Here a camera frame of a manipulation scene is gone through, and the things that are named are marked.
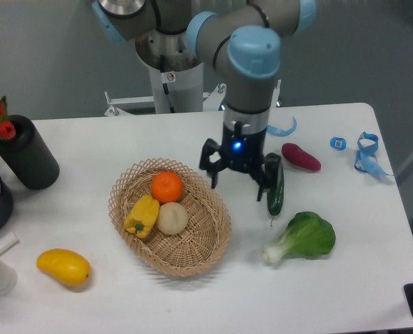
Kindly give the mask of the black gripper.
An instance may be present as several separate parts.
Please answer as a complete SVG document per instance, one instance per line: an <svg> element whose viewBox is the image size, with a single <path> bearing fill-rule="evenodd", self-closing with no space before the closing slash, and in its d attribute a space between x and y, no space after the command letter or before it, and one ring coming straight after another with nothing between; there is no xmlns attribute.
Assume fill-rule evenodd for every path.
<svg viewBox="0 0 413 334"><path fill-rule="evenodd" d="M231 128L223 126L221 146L211 138L208 138L202 147L199 168L207 172L211 178L211 188L214 189L218 183L218 174L226 168L246 174L256 174L258 182L257 201L260 201L264 191L272 197L281 194L281 157L273 152L265 155L263 159L263 148L265 143L265 132L245 134L244 127L240 121ZM210 158L214 153L219 154L216 162Z"/></svg>

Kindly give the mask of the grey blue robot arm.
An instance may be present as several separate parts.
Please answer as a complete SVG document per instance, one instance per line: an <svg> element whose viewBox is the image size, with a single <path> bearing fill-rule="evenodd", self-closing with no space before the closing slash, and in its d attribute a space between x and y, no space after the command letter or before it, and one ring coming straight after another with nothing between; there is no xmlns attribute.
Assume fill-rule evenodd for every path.
<svg viewBox="0 0 413 334"><path fill-rule="evenodd" d="M224 80L222 140L205 142L201 170L216 180L231 169L262 192L279 189L281 159L263 148L281 39L312 25L314 1L248 1L226 15L195 13L193 1L94 1L92 8L112 40L135 42L158 112L201 109L204 65Z"/></svg>

